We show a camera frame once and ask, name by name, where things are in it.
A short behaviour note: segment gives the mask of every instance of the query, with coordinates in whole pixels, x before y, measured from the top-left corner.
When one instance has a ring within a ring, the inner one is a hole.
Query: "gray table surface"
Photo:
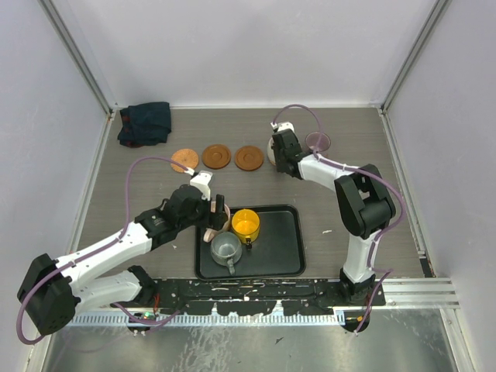
[[[124,180],[129,165],[146,156],[170,157],[182,148],[191,148],[202,156],[213,143],[224,143],[232,155],[241,146],[254,145],[266,152],[270,121],[275,109],[176,109],[173,131],[168,142],[157,146],[129,149],[119,145],[117,134],[122,126],[119,115],[110,129],[102,164],[91,197],[79,249],[96,243],[122,228],[125,216]],[[383,178],[398,185],[377,110],[372,108],[323,108],[316,110],[325,132],[331,137],[329,157],[350,165],[375,164]],[[303,110],[292,109],[281,120],[294,123],[300,143],[316,130],[313,118]],[[197,170],[206,168],[201,160]],[[214,171],[212,193],[224,194],[226,203],[237,205],[290,204],[300,214],[307,268],[301,277],[338,277],[346,260],[348,232],[341,223],[336,196],[318,184],[278,174],[265,160],[254,172],[236,167],[234,160]],[[141,163],[131,180],[131,216],[158,206],[188,177],[174,172],[159,160]],[[189,228],[160,249],[137,257],[109,271],[115,274],[137,264],[152,277],[194,277],[195,230]],[[415,243],[408,221],[382,240],[377,267],[394,268],[392,276],[422,277]]]

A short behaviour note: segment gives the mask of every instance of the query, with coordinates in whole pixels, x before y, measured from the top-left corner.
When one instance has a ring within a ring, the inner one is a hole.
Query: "purple cup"
[[[331,147],[331,139],[323,133],[322,138],[320,139],[319,147],[317,148],[319,137],[320,132],[312,132],[305,138],[305,144],[309,150],[317,150],[323,157],[327,157],[329,148]]]

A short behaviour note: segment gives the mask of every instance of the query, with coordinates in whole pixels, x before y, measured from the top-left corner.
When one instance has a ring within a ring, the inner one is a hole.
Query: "black tray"
[[[298,211],[292,205],[263,205],[231,208],[231,215],[248,208],[260,217],[260,234],[229,275],[227,267],[217,264],[210,255],[210,243],[203,241],[205,229],[196,229],[195,275],[204,281],[241,277],[298,276],[305,271],[305,248],[301,238]]]

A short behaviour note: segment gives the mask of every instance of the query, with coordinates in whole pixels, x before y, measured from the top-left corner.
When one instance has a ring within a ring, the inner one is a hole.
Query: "round coaster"
[[[264,163],[264,153],[255,146],[244,146],[236,151],[234,161],[239,169],[244,171],[254,171]]]
[[[172,155],[172,160],[177,161],[179,164],[184,165],[185,167],[190,167],[195,169],[196,166],[198,165],[198,154],[192,150],[192,149],[182,149],[179,151],[176,151],[174,155]],[[174,169],[176,172],[183,173],[184,169],[181,167],[178,167],[176,164],[171,164],[170,165],[172,169]]]
[[[231,161],[231,151],[225,145],[211,145],[203,151],[201,160],[206,167],[221,169]]]

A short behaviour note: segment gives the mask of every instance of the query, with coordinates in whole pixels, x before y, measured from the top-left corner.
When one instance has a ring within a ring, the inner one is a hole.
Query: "yellow cup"
[[[251,209],[241,209],[232,217],[232,230],[241,240],[241,243],[246,244],[246,248],[251,248],[251,243],[254,242],[260,232],[260,217]]]

